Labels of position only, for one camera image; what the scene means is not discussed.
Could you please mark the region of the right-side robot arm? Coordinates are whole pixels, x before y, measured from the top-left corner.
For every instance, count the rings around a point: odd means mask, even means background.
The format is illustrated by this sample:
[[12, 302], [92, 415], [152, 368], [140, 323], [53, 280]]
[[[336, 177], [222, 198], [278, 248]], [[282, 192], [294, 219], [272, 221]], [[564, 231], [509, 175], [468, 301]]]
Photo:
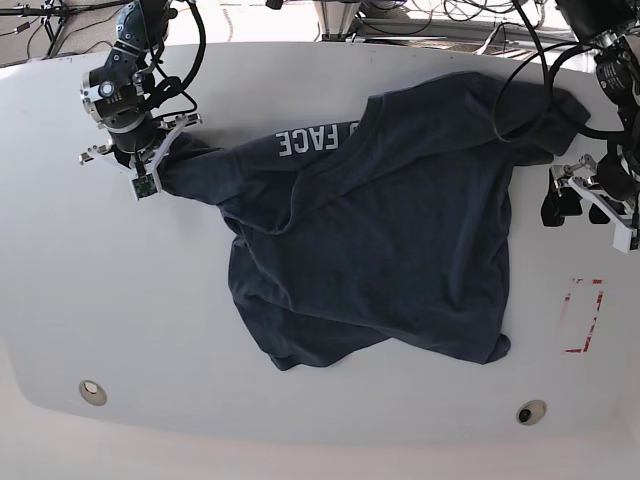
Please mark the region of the right-side robot arm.
[[178, 11], [170, 1], [130, 1], [119, 12], [116, 41], [103, 66], [87, 72], [80, 91], [86, 112], [110, 142], [83, 153], [85, 163], [102, 157], [146, 178], [168, 153], [180, 128], [197, 110], [187, 93], [203, 63], [206, 30], [197, 3], [186, 3], [198, 31], [193, 64], [185, 77], [161, 67], [169, 23]]

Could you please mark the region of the left-side robot arm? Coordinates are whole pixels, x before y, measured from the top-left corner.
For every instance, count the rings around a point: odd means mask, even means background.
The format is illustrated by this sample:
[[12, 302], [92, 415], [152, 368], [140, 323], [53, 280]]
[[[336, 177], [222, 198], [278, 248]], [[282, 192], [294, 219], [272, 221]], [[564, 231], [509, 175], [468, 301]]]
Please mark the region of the left-side robot arm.
[[554, 80], [568, 59], [596, 51], [595, 75], [604, 95], [617, 107], [620, 131], [586, 127], [562, 111], [557, 113], [587, 138], [606, 142], [596, 161], [585, 154], [573, 165], [549, 169], [548, 192], [541, 207], [547, 227], [559, 227], [590, 203], [592, 224], [614, 225], [613, 247], [629, 253], [639, 248], [639, 9], [630, 1], [558, 1], [577, 45], [561, 54], [549, 72]]

